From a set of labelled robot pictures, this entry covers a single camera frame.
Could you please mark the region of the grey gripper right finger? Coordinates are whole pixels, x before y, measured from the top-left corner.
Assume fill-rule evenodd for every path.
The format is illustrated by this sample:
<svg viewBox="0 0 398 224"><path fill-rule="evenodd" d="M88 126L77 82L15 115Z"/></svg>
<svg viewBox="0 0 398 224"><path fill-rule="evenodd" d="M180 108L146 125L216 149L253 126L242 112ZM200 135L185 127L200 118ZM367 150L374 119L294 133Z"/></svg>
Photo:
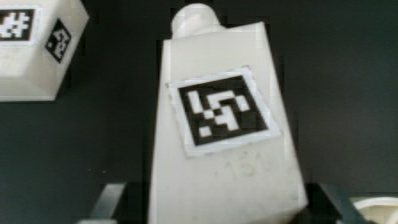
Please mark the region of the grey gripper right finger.
<svg viewBox="0 0 398 224"><path fill-rule="evenodd" d="M310 204L299 213L299 224L368 224L338 185L312 183L306 190Z"/></svg>

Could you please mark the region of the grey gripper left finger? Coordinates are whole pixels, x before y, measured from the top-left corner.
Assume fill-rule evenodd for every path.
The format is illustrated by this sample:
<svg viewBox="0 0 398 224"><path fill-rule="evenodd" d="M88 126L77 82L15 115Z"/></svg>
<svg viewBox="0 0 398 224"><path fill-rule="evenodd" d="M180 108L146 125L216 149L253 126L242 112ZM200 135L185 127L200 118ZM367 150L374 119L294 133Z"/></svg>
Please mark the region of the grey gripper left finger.
<svg viewBox="0 0 398 224"><path fill-rule="evenodd" d="M116 216L116 213L125 190L125 183L109 183L105 185L89 217L77 224L121 224L121 218Z"/></svg>

